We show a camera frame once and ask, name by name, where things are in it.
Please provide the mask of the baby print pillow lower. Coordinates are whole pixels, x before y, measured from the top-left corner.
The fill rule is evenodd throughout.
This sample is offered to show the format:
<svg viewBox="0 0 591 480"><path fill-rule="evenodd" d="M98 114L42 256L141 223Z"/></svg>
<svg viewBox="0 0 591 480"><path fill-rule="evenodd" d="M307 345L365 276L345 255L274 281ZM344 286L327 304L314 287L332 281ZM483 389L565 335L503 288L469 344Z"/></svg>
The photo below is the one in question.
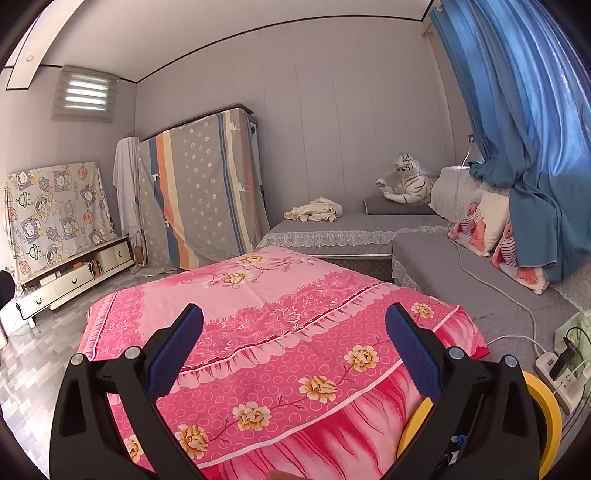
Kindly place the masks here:
<svg viewBox="0 0 591 480"><path fill-rule="evenodd" d="M541 267L522 267L518 264L513 225L510 219L505 224L502 236L491 258L492 265L520 285L541 295L549 281Z"/></svg>

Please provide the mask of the pink floral blanket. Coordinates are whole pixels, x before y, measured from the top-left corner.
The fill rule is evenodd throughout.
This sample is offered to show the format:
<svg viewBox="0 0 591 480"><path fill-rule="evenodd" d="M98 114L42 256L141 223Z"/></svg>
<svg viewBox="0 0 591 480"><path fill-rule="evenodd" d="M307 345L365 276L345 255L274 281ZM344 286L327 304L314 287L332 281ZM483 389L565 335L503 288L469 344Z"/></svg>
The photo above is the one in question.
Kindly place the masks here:
<svg viewBox="0 0 591 480"><path fill-rule="evenodd" d="M200 306L204 330L156 405L211 479L377 479L420 395L385 327L399 303L446 346L488 353L458 305L280 247L107 295L79 350L115 358Z"/></svg>

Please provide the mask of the grey lace covered pillow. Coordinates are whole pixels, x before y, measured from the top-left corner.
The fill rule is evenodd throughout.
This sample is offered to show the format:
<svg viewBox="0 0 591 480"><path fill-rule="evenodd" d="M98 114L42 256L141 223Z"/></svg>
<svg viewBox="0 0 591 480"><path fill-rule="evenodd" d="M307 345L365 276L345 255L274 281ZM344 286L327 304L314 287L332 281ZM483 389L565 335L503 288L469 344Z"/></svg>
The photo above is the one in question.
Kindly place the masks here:
<svg viewBox="0 0 591 480"><path fill-rule="evenodd" d="M429 206L440 217L456 223L466 213L478 188L468 166L445 167L432 186Z"/></svg>

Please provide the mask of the white tiger plush toy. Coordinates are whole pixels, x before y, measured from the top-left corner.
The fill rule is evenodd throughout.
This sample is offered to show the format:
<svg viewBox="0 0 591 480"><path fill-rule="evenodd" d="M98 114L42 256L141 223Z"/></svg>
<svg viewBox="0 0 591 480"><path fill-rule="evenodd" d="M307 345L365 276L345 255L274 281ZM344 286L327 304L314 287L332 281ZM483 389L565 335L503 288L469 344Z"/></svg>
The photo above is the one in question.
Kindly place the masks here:
<svg viewBox="0 0 591 480"><path fill-rule="evenodd" d="M375 181L387 200L411 206L430 202L433 178L412 155L400 153L387 178L393 180L394 184L390 185L384 178Z"/></svg>

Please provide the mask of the white power strip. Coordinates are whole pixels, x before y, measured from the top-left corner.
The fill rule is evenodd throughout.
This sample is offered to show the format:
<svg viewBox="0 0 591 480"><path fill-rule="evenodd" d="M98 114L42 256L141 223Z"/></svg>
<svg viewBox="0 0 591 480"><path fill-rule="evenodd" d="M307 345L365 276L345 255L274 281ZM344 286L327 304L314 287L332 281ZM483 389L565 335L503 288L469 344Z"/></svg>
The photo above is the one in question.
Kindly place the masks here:
<svg viewBox="0 0 591 480"><path fill-rule="evenodd" d="M590 361L585 360L573 369L565 367L557 378L553 379L550 373L557 364L558 356L555 353L546 352L535 361L535 370L550 388L562 409L571 415L580 404L590 380Z"/></svg>

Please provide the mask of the beige crumpled cloth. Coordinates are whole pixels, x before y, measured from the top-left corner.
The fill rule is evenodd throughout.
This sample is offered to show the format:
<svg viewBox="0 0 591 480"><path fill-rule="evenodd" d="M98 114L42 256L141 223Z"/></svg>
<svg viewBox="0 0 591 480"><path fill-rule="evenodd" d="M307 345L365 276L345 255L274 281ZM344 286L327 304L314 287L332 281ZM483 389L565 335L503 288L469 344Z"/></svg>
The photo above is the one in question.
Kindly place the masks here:
<svg viewBox="0 0 591 480"><path fill-rule="evenodd" d="M342 217L342 205L325 197L283 213L284 219L297 222L334 222L339 217Z"/></svg>

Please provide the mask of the yellow rimmed trash bin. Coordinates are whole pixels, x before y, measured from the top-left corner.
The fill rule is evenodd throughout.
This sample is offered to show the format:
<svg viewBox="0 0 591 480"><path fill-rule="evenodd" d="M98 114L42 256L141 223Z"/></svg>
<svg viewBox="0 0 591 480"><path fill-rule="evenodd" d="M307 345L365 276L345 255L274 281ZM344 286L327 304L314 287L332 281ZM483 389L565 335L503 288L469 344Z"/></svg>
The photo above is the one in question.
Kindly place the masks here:
<svg viewBox="0 0 591 480"><path fill-rule="evenodd" d="M550 471L558 454L562 432L561 409L554 394L542 380L527 371L524 371L523 375L536 413L541 450L539 478L543 479ZM429 398L426 398L417 408L405 426L398 445L398 457L410 445L422 423L428 417L432 407L433 402Z"/></svg>

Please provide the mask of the window blind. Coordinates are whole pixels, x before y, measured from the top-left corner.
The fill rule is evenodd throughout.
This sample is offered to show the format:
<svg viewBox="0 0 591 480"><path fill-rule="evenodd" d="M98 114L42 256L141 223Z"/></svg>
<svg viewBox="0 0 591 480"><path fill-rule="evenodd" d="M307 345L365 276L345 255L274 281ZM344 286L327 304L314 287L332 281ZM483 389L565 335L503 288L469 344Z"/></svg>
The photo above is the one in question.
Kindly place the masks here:
<svg viewBox="0 0 591 480"><path fill-rule="evenodd" d="M56 84L51 118L111 123L118 82L119 77L115 75L63 66Z"/></svg>

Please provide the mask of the white hanging cloth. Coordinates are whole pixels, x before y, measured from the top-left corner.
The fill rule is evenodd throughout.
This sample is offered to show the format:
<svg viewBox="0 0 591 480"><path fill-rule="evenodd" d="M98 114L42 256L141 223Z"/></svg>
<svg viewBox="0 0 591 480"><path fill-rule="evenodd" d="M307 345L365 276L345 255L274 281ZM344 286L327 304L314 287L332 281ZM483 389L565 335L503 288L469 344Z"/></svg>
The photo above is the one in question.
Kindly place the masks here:
<svg viewBox="0 0 591 480"><path fill-rule="evenodd" d="M128 236L136 263L144 264L144 238L138 206L139 140L127 136L115 149L112 185L116 190L120 229Z"/></svg>

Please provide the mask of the cartoon print cloth cover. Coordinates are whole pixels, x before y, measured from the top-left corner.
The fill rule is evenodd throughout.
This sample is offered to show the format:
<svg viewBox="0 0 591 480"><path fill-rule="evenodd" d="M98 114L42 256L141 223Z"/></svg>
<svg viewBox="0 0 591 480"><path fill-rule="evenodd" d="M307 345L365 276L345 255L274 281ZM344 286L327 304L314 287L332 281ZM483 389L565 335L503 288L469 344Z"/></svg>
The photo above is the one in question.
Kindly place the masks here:
<svg viewBox="0 0 591 480"><path fill-rule="evenodd" d="M12 173L5 205L20 283L117 237L95 162Z"/></svg>

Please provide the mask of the green printed cloth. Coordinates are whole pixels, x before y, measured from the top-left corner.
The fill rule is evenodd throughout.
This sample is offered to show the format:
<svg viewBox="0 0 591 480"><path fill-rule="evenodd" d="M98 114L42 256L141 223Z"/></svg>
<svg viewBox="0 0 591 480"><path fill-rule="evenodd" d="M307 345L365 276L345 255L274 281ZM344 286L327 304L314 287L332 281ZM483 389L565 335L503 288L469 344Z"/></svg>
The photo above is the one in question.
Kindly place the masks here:
<svg viewBox="0 0 591 480"><path fill-rule="evenodd" d="M590 327L591 313L585 310L573 315L555 331L554 352L557 355L565 350L564 337L570 339L578 348L577 356L567 366L570 370L574 370L584 360L590 358Z"/></svg>

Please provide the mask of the grey sofa near section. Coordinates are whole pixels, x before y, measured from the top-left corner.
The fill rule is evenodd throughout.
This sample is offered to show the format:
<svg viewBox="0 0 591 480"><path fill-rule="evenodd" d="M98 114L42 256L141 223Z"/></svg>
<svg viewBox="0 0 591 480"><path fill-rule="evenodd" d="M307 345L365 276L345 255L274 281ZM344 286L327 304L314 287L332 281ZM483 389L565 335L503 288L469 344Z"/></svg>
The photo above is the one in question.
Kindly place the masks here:
<svg viewBox="0 0 591 480"><path fill-rule="evenodd" d="M400 285L462 306L490 344L490 360L512 354L529 372L541 352L554 347L555 331L578 312L554 289L536 295L445 233L396 237L393 276Z"/></svg>

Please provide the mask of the baby print pillow upper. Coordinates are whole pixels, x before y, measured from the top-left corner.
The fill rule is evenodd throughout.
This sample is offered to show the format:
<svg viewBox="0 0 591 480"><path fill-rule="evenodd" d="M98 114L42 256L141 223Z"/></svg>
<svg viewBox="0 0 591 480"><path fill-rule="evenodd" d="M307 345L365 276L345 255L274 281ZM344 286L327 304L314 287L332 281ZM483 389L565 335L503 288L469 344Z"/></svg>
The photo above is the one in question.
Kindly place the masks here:
<svg viewBox="0 0 591 480"><path fill-rule="evenodd" d="M502 237L508 218L507 196L478 189L448 237L478 256L489 257Z"/></svg>

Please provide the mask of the grey sofa far section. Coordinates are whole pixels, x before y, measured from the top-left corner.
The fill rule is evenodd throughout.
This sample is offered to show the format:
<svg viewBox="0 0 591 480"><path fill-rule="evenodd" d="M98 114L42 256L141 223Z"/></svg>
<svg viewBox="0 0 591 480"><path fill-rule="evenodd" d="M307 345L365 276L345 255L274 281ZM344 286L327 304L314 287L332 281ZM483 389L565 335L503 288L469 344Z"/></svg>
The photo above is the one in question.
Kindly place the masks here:
<svg viewBox="0 0 591 480"><path fill-rule="evenodd" d="M284 220L259 247L277 246L307 254L383 281L393 276L393 242L407 233L438 233L448 222L430 215L349 214L334 222Z"/></svg>

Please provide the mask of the dark grey cushion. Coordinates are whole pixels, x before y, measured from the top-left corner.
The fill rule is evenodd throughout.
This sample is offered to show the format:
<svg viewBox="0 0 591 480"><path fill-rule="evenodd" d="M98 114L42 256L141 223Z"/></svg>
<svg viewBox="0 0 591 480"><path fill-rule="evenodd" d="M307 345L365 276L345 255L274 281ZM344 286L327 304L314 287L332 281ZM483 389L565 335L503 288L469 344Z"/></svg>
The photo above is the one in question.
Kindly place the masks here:
<svg viewBox="0 0 591 480"><path fill-rule="evenodd" d="M432 215L434 211L428 204L400 204L381 195L363 199L367 215Z"/></svg>

